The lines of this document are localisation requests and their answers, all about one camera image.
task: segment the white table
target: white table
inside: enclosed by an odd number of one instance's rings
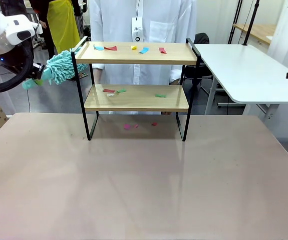
[[[273,116],[279,104],[288,104],[288,68],[268,55],[250,45],[197,44],[196,47],[214,75],[206,115],[210,114],[217,83],[234,102],[259,106],[266,119]]]

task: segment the black metal frame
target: black metal frame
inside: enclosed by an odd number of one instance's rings
[[[72,56],[72,62],[73,62],[73,66],[74,66],[75,79],[76,79],[78,95],[79,95],[79,101],[80,101],[82,114],[83,114],[83,119],[84,119],[84,124],[85,124],[86,135],[87,135],[87,139],[90,141],[92,136],[93,136],[93,134],[94,134],[94,130],[95,130],[95,127],[96,127],[96,124],[97,124],[97,120],[98,120],[98,117],[99,117],[99,112],[96,111],[96,117],[95,117],[95,119],[93,121],[92,129],[89,132],[87,116],[86,116],[86,110],[85,110],[85,106],[84,106],[83,92],[82,92],[81,85],[80,85],[80,79],[79,79],[79,75],[78,75],[78,69],[77,69],[77,63],[76,63],[76,57],[75,57],[75,52],[76,52],[77,48],[84,41],[85,41],[85,39],[80,41],[79,44],[71,51],[71,56]],[[192,111],[192,107],[193,107],[196,87],[197,87],[197,71],[198,71],[198,68],[199,68],[200,63],[201,63],[201,55],[200,55],[199,51],[197,50],[197,48],[195,47],[194,43],[191,41],[191,39],[187,38],[186,39],[186,43],[191,45],[192,50],[193,50],[194,54],[197,57],[197,61],[196,61],[196,66],[195,66],[195,76],[194,76],[194,79],[192,80],[193,88],[192,88],[192,93],[191,93],[191,96],[190,96],[189,108],[188,108],[188,112],[187,112],[187,118],[186,118],[186,124],[185,124],[185,130],[184,131],[182,130],[182,126],[181,126],[181,123],[180,123],[178,112],[176,112],[176,120],[177,120],[178,128],[179,128],[180,135],[181,135],[181,138],[182,138],[183,142],[186,141],[186,137],[187,137],[189,120],[190,120],[190,115],[191,115],[191,111]],[[180,85],[183,85],[185,67],[186,67],[186,65],[183,65],[182,75],[181,75],[181,78],[180,78]],[[94,82],[94,73],[93,73],[92,64],[89,64],[89,68],[90,68],[90,77],[91,77],[91,80],[92,80],[92,87],[93,87],[95,85],[95,82]]]
[[[238,18],[239,18],[240,10],[242,8],[242,4],[243,4],[243,0],[238,0],[238,4],[237,4],[237,8],[236,8],[236,13],[235,13],[233,24],[237,24],[237,22],[238,22]],[[235,27],[232,25],[232,29],[230,30],[230,35],[229,35],[229,39],[228,39],[228,44],[232,43],[233,37],[234,37],[234,33],[235,33]]]
[[[84,38],[84,40],[79,42],[79,45],[81,45],[87,38]],[[87,115],[86,115],[86,110],[85,110],[85,106],[84,106],[84,99],[83,99],[83,92],[82,92],[82,88],[80,85],[80,79],[79,79],[79,74],[78,74],[78,69],[77,69],[77,63],[76,63],[76,57],[75,57],[75,52],[77,50],[79,46],[77,45],[72,51],[71,51],[71,56],[72,56],[72,62],[73,62],[73,66],[74,66],[74,72],[75,72],[75,79],[76,79],[76,84],[77,84],[77,89],[78,89],[78,95],[79,95],[79,102],[80,102],[80,107],[82,108],[82,114],[83,114],[83,119],[84,119],[84,124],[85,124],[85,130],[86,130],[86,135],[87,135],[87,140],[90,141],[93,137],[94,134],[94,130],[96,127],[96,123],[99,117],[99,112],[96,111],[96,117],[94,119],[93,122],[93,126],[92,129],[89,132],[89,128],[88,128],[88,122],[87,122]],[[93,72],[93,66],[92,64],[89,64],[89,68],[90,68],[90,77],[92,80],[92,86],[91,88],[95,85],[95,81],[94,81],[94,72]]]
[[[191,93],[190,100],[189,100],[189,107],[188,107],[188,112],[187,112],[187,118],[186,118],[186,124],[185,124],[185,130],[184,131],[183,131],[181,123],[180,123],[178,112],[176,112],[177,125],[178,125],[180,136],[181,136],[183,142],[186,141],[186,137],[187,137],[189,120],[190,120],[190,115],[191,115],[191,112],[192,112],[192,107],[193,107],[193,102],[194,102],[194,97],[195,97],[195,92],[196,92],[196,87],[197,87],[197,71],[198,71],[200,63],[202,61],[201,55],[200,55],[199,51],[197,50],[197,48],[195,47],[195,45],[192,42],[192,40],[190,38],[187,38],[186,39],[186,43],[191,45],[192,50],[193,50],[194,54],[197,57],[197,61],[196,61],[196,66],[195,66],[194,79],[192,80],[193,87],[192,87],[192,93]],[[183,81],[184,81],[184,69],[185,69],[185,67],[186,66],[183,65],[182,76],[180,78],[180,84],[181,85],[183,85]]]
[[[246,33],[245,41],[243,43],[244,46],[247,46],[248,38],[249,38],[250,32],[252,31],[252,28],[253,28],[253,24],[254,24],[254,20],[255,20],[255,17],[256,17],[256,13],[257,13],[258,7],[259,7],[259,0],[256,0],[255,6],[254,6],[253,15],[252,15],[252,18],[251,18],[249,26],[248,26],[248,31]]]
[[[238,17],[239,17],[239,13],[240,13],[240,10],[241,10],[241,7],[242,7],[242,3],[243,3],[243,0],[238,0],[238,5],[237,5],[237,9],[236,9],[236,13],[235,13],[235,18],[234,18],[233,24],[236,24],[237,21],[238,21]],[[253,24],[254,24],[254,20],[255,20],[255,17],[256,17],[256,13],[257,13],[258,7],[259,7],[259,0],[256,0],[255,6],[254,6],[253,15],[252,15],[252,18],[250,20],[250,23],[249,23],[249,26],[248,26],[248,31],[246,33],[246,37],[245,37],[245,40],[244,40],[244,43],[243,43],[244,46],[247,46],[248,38],[249,38],[250,32],[251,32],[251,30],[253,28]],[[229,35],[229,39],[228,39],[228,44],[232,43],[233,37],[234,37],[234,33],[235,33],[235,27],[232,26],[232,29],[231,29],[230,35]]]

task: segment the black chair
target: black chair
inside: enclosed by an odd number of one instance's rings
[[[209,37],[205,33],[198,33],[195,35],[194,44],[209,44]],[[194,79],[196,66],[186,66],[184,70],[184,80]],[[209,92],[203,87],[202,80],[212,80],[212,72],[208,69],[206,64],[202,61],[197,72],[197,85],[200,84],[201,89],[209,95]]]

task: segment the blue paper scrap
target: blue paper scrap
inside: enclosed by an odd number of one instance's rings
[[[98,50],[98,51],[103,51],[104,47],[103,46],[95,46],[94,45],[94,49]]]
[[[140,53],[140,54],[145,54],[145,53],[147,53],[148,51],[149,51],[149,48],[144,47],[139,53]]]

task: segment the yellow apron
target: yellow apron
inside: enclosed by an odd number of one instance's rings
[[[80,41],[71,0],[51,1],[47,20],[58,54]]]

